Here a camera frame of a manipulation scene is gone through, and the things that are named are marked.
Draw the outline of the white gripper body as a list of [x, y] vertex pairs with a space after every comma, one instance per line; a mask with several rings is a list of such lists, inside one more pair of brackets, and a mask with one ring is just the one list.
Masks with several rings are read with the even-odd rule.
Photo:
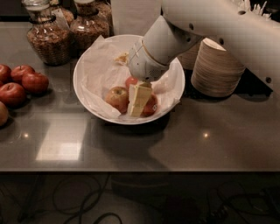
[[128, 68], [130, 74], [139, 81], [158, 81], [169, 69], [168, 65], [157, 62], [150, 56], [140, 38], [130, 49]]

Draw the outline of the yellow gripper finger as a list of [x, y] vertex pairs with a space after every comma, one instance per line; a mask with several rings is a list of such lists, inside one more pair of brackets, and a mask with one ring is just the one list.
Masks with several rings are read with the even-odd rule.
[[136, 85], [129, 85], [129, 106], [128, 114], [132, 117], [139, 117], [144, 106], [151, 97], [151, 84], [149, 82], [138, 82]]
[[116, 58], [114, 58], [114, 61], [121, 65], [126, 65], [128, 63], [128, 57], [129, 57], [129, 54], [127, 52], [124, 52], [124, 53], [120, 54], [119, 56], [117, 56]]

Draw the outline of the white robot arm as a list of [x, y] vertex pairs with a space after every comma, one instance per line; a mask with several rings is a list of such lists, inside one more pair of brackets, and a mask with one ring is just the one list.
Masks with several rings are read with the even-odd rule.
[[129, 49], [128, 68], [139, 83], [129, 90], [128, 112], [140, 116], [171, 62], [203, 38], [230, 51], [275, 90], [280, 83], [280, 24], [231, 0], [163, 0], [163, 14]]

